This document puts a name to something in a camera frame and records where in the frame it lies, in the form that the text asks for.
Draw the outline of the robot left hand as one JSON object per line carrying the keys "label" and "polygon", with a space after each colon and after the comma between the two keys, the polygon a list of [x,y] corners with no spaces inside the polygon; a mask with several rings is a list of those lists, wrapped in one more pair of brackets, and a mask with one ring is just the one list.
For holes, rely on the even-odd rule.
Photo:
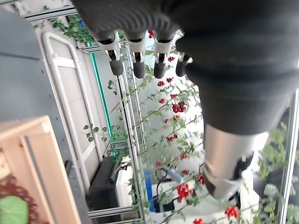
{"label": "robot left hand", "polygon": [[153,30],[166,42],[178,29],[179,74],[199,87],[204,182],[217,199],[233,195],[299,85],[296,0],[75,0],[93,37],[121,29],[128,39]]}

